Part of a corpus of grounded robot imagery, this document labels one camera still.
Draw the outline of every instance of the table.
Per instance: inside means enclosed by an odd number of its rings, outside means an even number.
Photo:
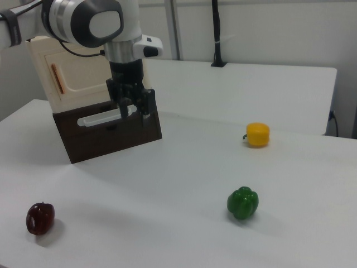
[[[158,108],[184,116],[323,135],[337,70],[194,61],[146,60]]]
[[[47,102],[0,122],[0,265],[355,267],[357,143],[271,131],[252,149],[238,124],[160,113],[163,139],[71,165]],[[226,199],[259,194],[248,221]],[[27,210],[52,203],[48,234]]]

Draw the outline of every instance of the wall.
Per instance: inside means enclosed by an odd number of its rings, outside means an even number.
[[[357,3],[281,2],[294,1],[219,1],[223,59],[337,68],[332,109],[340,136],[351,137],[357,104]],[[182,59],[213,60],[211,10],[210,1],[177,0]],[[333,123],[328,133],[335,134]]]
[[[13,2],[1,0],[0,8]],[[139,2],[143,32],[161,38],[165,47],[162,58],[212,61],[210,0]],[[345,0],[219,0],[219,4],[224,60],[337,68],[332,109],[340,135],[351,137],[357,104],[357,3]],[[0,119],[33,98],[45,97],[22,45],[3,51],[1,57]],[[328,134],[335,134],[333,123],[328,127]]]

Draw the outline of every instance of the yellow bell pepper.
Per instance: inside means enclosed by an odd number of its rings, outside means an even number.
[[[251,123],[247,125],[247,134],[243,139],[248,137],[248,142],[252,146],[264,146],[269,142],[270,129],[263,123]]]

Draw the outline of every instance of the red apple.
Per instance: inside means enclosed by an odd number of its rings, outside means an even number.
[[[51,204],[34,204],[27,212],[26,227],[33,235],[45,234],[53,225],[55,208]]]

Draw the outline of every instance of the cable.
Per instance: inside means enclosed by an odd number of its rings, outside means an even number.
[[[104,50],[101,50],[100,53],[97,53],[97,54],[89,54],[89,55],[78,54],[78,53],[76,53],[76,52],[71,51],[68,47],[66,47],[66,46],[63,44],[62,41],[59,40],[58,42],[61,44],[61,46],[62,46],[66,51],[68,51],[70,54],[73,54],[73,55],[78,56],[78,57],[90,58],[90,57],[104,56],[104,54],[105,54],[105,53],[104,53]]]
[[[335,116],[335,111],[330,111],[329,113],[329,120],[328,122],[331,121],[331,119],[333,119],[335,121],[335,126],[336,126],[336,137],[339,136],[339,127],[337,125],[337,119],[336,119],[336,116]]]
[[[219,37],[221,35],[221,19],[219,17],[219,13],[217,12],[217,16],[218,16],[218,33],[219,33]]]
[[[24,9],[23,11],[20,11],[19,13],[16,13],[16,16],[18,17],[18,16],[20,16],[20,15],[26,13],[27,11],[32,10],[33,8],[35,8],[35,7],[37,7],[37,6],[41,5],[41,4],[42,4],[42,1],[39,1],[39,2],[37,2],[36,4],[32,5],[31,7],[28,7],[28,8],[26,8],[26,9]]]
[[[335,114],[332,115],[332,118],[335,120],[335,125],[336,125],[336,137],[339,136],[339,127],[337,125],[337,119],[335,117]]]

